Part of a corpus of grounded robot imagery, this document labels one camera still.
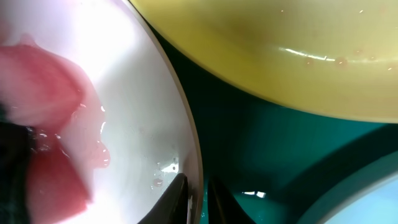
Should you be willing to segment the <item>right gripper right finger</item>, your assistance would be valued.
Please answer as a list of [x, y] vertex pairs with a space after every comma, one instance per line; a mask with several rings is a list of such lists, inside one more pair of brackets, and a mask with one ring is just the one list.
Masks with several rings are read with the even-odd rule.
[[208, 181], [209, 224], [255, 224], [217, 177]]

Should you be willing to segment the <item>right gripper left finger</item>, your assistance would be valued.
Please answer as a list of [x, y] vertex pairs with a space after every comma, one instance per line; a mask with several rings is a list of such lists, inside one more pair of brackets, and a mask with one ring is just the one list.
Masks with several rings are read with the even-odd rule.
[[179, 173], [138, 224], [186, 224], [187, 215], [188, 180], [184, 173]]

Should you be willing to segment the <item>white plate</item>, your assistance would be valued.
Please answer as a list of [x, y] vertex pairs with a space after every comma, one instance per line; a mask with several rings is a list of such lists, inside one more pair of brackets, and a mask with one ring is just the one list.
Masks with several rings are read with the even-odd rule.
[[58, 223], [139, 223], [175, 176], [188, 180], [187, 223], [200, 221], [201, 155], [170, 61], [127, 1], [1, 0], [1, 47], [30, 36], [78, 65], [104, 111], [109, 164], [94, 171], [85, 211]]

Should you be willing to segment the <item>red and green sponge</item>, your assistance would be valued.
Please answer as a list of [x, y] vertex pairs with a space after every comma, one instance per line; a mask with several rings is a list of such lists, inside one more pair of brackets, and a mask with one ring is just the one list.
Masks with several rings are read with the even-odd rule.
[[109, 164], [104, 111], [84, 71], [23, 35], [1, 47], [1, 222], [58, 223], [85, 211]]

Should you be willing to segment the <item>yellow-green plate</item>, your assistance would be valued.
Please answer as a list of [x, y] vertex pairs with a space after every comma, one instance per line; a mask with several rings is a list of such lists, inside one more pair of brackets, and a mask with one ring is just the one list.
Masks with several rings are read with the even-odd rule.
[[397, 122], [396, 0], [132, 0], [190, 60], [267, 101]]

